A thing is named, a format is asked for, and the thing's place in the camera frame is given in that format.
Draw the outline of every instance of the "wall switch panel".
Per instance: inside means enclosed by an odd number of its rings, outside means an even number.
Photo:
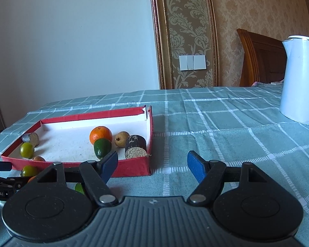
[[[194,56],[187,56],[187,65],[188,65],[188,70],[193,70],[193,57]]]
[[[193,69],[206,69],[206,58],[205,55],[193,56]]]
[[[187,57],[188,56],[179,56],[180,70],[188,70]]]
[[[184,55],[179,56],[180,70],[206,69],[205,55]]]

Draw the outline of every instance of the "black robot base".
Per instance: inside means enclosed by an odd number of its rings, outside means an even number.
[[[12,235],[3,247],[302,247],[294,238],[301,204],[257,166],[227,167],[194,151],[187,162],[199,185],[186,201],[128,196],[119,202],[106,186],[116,152],[78,168],[54,163],[23,186],[15,179],[21,189],[2,210]],[[67,182],[81,182],[85,195]],[[239,186],[221,194],[225,182]]]

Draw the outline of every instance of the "metal screw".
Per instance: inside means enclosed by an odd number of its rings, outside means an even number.
[[[193,203],[201,203],[204,202],[206,200],[206,197],[202,194],[193,194],[190,196],[190,200]]]
[[[99,198],[99,201],[101,203],[112,203],[116,200],[116,197],[113,196],[113,195],[110,195],[110,194],[106,194],[106,195],[102,195],[100,198]]]

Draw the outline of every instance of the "white wall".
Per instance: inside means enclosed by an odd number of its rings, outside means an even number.
[[[159,89],[150,0],[0,0],[6,125],[48,102]]]

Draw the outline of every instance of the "wooden bed headboard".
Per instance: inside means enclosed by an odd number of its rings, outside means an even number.
[[[245,51],[240,86],[283,80],[287,60],[283,43],[245,29],[237,32]]]

